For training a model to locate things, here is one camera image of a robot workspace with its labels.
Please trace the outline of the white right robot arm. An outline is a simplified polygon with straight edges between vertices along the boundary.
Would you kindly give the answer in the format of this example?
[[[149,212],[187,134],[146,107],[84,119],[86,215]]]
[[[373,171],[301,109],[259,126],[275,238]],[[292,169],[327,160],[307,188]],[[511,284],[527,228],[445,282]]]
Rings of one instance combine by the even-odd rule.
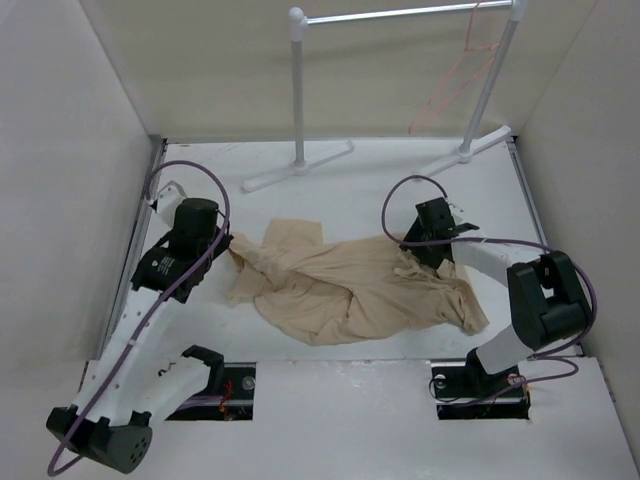
[[[468,355],[463,380],[471,393],[489,394],[500,373],[592,326],[593,310],[567,254],[535,242],[482,237],[443,197],[418,204],[416,213],[403,249],[434,270],[446,261],[471,267],[508,292],[510,325]]]

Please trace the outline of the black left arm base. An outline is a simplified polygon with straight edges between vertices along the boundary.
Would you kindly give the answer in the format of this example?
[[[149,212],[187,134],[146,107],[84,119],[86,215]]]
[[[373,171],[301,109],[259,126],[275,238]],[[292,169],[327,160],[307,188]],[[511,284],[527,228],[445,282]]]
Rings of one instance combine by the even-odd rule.
[[[208,369],[205,386],[185,400],[167,421],[251,421],[256,363],[228,363],[213,350],[191,346],[182,353]]]

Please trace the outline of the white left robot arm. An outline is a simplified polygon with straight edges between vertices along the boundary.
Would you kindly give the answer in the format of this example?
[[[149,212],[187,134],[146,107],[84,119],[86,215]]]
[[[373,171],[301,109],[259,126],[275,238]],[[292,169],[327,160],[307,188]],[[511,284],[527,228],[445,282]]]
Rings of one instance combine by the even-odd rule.
[[[61,450],[121,474],[146,456],[154,427],[192,397],[224,387],[224,357],[198,345],[159,349],[192,290],[232,236],[219,205],[202,198],[171,204],[169,230],[139,260],[121,318],[93,374],[68,407],[46,422]]]

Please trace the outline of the beige drawstring trousers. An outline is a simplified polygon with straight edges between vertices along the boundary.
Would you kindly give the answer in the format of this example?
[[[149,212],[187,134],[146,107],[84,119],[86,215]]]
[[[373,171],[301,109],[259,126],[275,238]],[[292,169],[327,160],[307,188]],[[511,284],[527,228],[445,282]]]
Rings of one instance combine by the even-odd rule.
[[[239,273],[228,296],[252,302],[285,335],[310,346],[385,339],[450,324],[489,324],[463,268],[421,265],[385,236],[327,243],[319,222],[274,219],[263,240],[236,234]]]

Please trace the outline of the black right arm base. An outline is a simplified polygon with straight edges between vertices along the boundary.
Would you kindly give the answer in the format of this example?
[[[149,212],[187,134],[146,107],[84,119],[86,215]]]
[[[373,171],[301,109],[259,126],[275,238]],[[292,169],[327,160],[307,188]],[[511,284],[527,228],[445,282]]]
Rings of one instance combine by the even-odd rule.
[[[517,365],[487,374],[475,351],[430,363],[428,390],[439,420],[528,420],[531,398]]]

